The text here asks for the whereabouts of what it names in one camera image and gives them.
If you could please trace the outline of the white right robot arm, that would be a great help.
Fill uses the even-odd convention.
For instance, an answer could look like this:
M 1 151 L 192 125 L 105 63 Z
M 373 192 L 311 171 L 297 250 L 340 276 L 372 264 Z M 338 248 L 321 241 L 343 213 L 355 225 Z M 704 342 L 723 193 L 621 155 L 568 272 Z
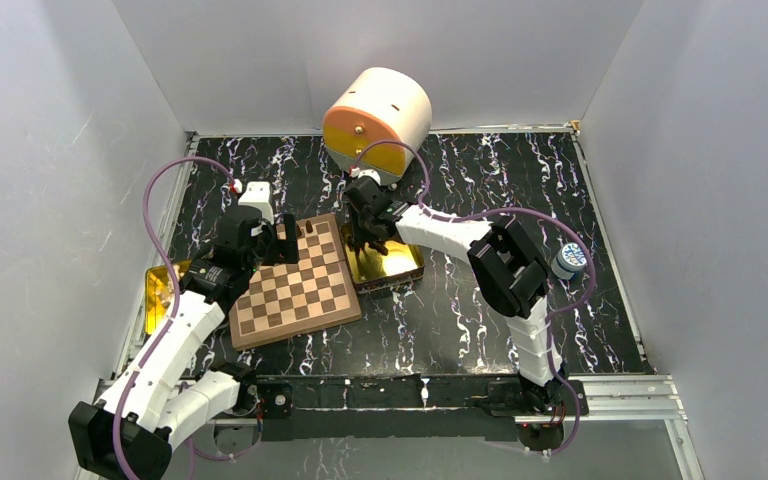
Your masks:
M 348 245 L 381 255 L 387 242 L 417 245 L 468 264 L 486 304 L 503 316 L 518 355 L 525 405 L 550 413 L 563 399 L 557 376 L 563 359 L 549 340 L 549 266 L 512 216 L 465 220 L 390 197 L 371 177 L 352 181 L 344 192 L 349 209 Z

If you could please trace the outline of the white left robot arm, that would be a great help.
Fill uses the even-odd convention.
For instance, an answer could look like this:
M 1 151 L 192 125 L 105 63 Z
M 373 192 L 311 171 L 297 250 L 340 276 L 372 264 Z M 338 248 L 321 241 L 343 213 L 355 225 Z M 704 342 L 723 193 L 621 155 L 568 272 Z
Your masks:
M 174 390 L 190 359 L 224 322 L 263 266 L 299 260 L 294 215 L 268 220 L 260 208 L 232 205 L 215 238 L 173 287 L 159 329 L 94 403 L 79 402 L 68 426 L 81 468 L 107 479 L 160 479 L 173 452 L 217 414 L 254 411 L 257 387 L 239 367 L 203 374 Z

